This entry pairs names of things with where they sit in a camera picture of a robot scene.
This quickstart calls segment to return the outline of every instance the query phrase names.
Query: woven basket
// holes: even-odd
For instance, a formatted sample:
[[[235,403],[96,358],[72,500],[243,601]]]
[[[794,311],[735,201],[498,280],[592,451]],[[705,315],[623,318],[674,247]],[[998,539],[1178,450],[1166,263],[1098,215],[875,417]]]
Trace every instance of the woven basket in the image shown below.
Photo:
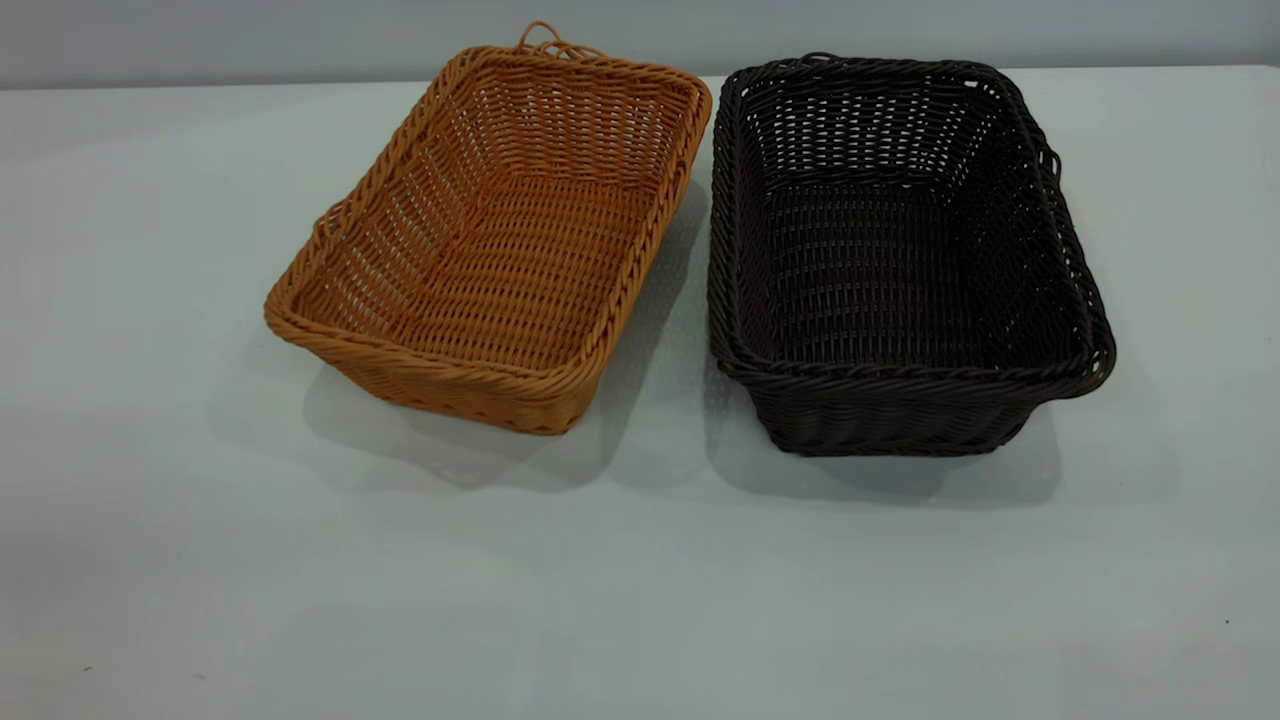
[[[989,452],[1111,373],[1059,158],[993,68],[739,70],[714,142],[712,352],[780,448]]]
[[[541,26],[554,40],[532,45]],[[266,299],[282,338],[370,393],[572,427],[685,195],[695,76],[529,26],[440,72]]]

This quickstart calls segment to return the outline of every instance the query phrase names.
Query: white table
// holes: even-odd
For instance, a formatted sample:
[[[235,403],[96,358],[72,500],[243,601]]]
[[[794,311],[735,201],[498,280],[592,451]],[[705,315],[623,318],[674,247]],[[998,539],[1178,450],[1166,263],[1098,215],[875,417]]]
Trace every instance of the white table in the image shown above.
[[[1280,72],[1011,76],[1120,363],[963,460],[768,443],[707,363],[709,131],[548,439],[262,323],[421,85],[0,94],[4,717],[1275,717]]]

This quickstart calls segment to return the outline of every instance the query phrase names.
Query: basket rim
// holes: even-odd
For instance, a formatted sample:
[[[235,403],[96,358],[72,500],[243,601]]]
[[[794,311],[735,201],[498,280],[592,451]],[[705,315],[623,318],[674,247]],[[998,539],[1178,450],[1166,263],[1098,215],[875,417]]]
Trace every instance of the basket rim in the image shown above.
[[[768,359],[742,340],[741,315],[732,288],[737,283],[740,254],[736,252],[737,181],[724,177],[726,156],[736,151],[736,135],[742,119],[746,88],[758,79],[803,77],[822,70],[844,70],[850,74],[914,76],[924,78],[947,72],[974,79],[986,79],[1001,88],[1000,101],[1011,110],[1025,146],[1028,168],[1038,168],[1036,186],[1043,214],[1046,241],[1062,247],[1055,263],[1061,278],[1078,300],[1084,332],[1078,351],[1059,363],[1043,366],[982,368],[934,365],[886,365],[877,363],[804,363]],[[712,354],[719,368],[749,388],[791,380],[795,389],[851,391],[868,396],[925,397],[929,400],[1007,400],[1016,395],[1027,400],[1053,400],[1084,395],[1097,388],[1115,366],[1115,341],[1111,336],[1097,284],[1084,263],[1084,254],[1075,237],[1060,188],[1061,161],[1048,146],[1043,131],[1030,115],[1021,92],[1004,73],[984,63],[968,60],[909,60],[844,58],[828,53],[810,53],[801,58],[773,60],[742,68],[724,81],[713,136],[716,168],[713,172],[712,258],[708,293],[710,313]],[[1070,266],[1068,258],[1075,260]]]
[[[325,264],[324,261],[343,247],[343,238],[351,233],[352,228],[365,222],[367,211],[376,202],[365,201],[360,213],[344,215],[342,222],[333,228],[325,224],[326,219],[351,204],[355,197],[360,195],[376,197],[381,188],[394,182],[397,179],[397,160],[403,156],[407,149],[416,145],[415,137],[439,113],[442,104],[431,102],[431,99],[447,95],[465,77],[494,61],[529,64],[552,72],[571,68],[576,72],[586,68],[602,73],[627,69],[652,76],[653,82],[675,82],[691,90],[689,102],[685,106],[687,120],[673,131],[677,135],[675,135],[658,192],[654,195],[652,205],[645,210],[640,233],[631,241],[630,254],[618,266],[614,286],[607,296],[608,301],[602,304],[591,329],[582,336],[582,346],[567,361],[535,370],[503,363],[463,360],[449,355],[421,352],[397,342],[319,323],[294,310],[298,293],[315,279],[319,268]],[[264,304],[265,320],[271,331],[283,340],[317,355],[337,351],[342,352],[347,361],[364,361],[397,372],[421,373],[436,382],[483,384],[493,392],[526,398],[550,398],[571,393],[584,382],[603,372],[604,364],[617,345],[621,328],[628,319],[631,307],[644,284],[648,268],[664,234],[655,232],[658,219],[668,206],[672,217],[678,209],[678,201],[682,200],[690,178],[690,167],[710,120],[712,105],[713,96],[701,78],[667,65],[636,63],[611,56],[558,58],[543,53],[530,53],[518,46],[468,47],[449,60],[439,76],[433,79],[356,188],[315,222],[311,237],[268,295]],[[648,261],[645,261],[645,246],[652,246],[648,250]]]

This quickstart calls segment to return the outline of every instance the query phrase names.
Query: tan wicker basket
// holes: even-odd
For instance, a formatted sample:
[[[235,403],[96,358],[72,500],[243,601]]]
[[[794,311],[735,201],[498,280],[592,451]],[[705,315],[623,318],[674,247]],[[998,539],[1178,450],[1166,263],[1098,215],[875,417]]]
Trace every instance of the tan wicker basket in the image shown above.
[[[531,29],[554,40],[532,45]],[[266,299],[370,393],[527,433],[586,410],[676,213],[712,99],[534,23],[440,72]]]

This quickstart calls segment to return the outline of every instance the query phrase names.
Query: woven weave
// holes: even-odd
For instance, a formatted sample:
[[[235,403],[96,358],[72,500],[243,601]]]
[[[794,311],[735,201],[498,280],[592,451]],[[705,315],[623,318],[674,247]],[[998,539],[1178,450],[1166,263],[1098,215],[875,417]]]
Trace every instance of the woven weave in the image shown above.
[[[454,58],[314,228],[266,322],[384,400],[582,415],[710,117],[695,76],[554,40]]]
[[[712,351],[782,450],[989,452],[1110,375],[1060,160],[993,68],[748,68],[714,142]]]

